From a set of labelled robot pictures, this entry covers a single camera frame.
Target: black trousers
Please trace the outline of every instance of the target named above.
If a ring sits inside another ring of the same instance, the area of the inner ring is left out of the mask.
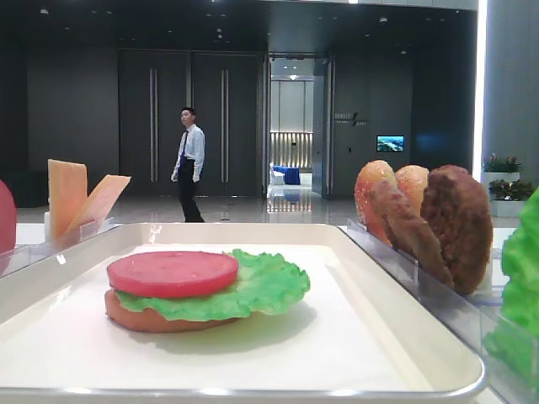
[[[203,222],[200,211],[195,202],[196,190],[199,183],[193,181],[195,162],[187,160],[181,162],[178,170],[178,195],[179,202],[184,210],[185,223]]]

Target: gray door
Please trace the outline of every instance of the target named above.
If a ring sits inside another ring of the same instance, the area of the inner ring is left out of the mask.
[[[205,133],[201,195],[256,196],[258,55],[193,55],[193,104]]]
[[[170,181],[186,99],[182,53],[124,51],[120,54],[120,167],[132,176],[134,195],[177,195]]]

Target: man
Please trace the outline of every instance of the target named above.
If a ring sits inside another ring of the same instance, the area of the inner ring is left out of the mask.
[[[179,202],[182,204],[186,223],[204,221],[194,197],[204,164],[205,139],[202,129],[195,125],[195,118],[194,109],[182,109],[182,124],[187,131],[179,143],[178,160],[170,177],[173,182],[178,182]]]

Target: tv screen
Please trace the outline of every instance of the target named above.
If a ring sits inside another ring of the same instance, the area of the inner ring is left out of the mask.
[[[404,152],[404,136],[377,136],[377,152]]]

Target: cheese slice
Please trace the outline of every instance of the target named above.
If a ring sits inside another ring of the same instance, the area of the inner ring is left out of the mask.
[[[131,177],[120,175],[105,176],[90,196],[88,196],[83,207],[78,211],[67,228],[67,231],[77,229],[89,223],[100,223],[104,221],[130,181]]]
[[[0,275],[8,267],[17,236],[17,208],[8,186],[0,180]]]
[[[49,211],[51,238],[63,236],[88,198],[88,173],[84,164],[49,160]]]

